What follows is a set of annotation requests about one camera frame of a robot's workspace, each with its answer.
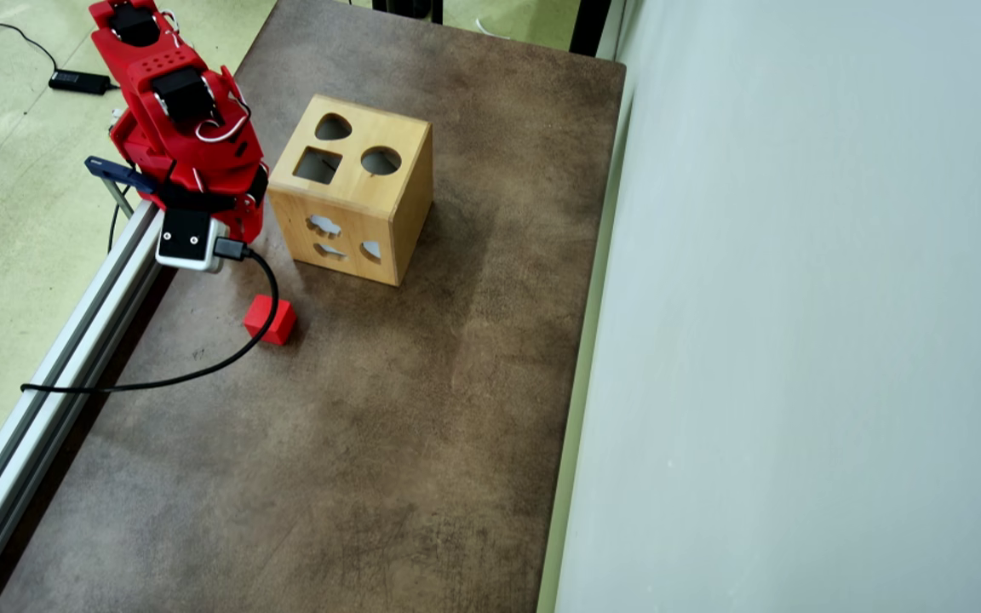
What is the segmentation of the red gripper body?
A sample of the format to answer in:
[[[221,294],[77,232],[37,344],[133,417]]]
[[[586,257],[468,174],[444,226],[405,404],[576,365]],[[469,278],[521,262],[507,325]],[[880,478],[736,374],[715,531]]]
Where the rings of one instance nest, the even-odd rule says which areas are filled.
[[[238,203],[264,203],[269,169],[255,129],[162,128],[149,145],[149,201],[206,214],[230,231]]]

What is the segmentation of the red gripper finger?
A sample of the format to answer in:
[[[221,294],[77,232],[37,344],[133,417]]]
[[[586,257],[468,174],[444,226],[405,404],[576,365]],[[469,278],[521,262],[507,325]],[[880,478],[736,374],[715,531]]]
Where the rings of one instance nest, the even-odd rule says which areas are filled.
[[[252,244],[264,225],[264,203],[238,203],[230,212],[230,238]]]

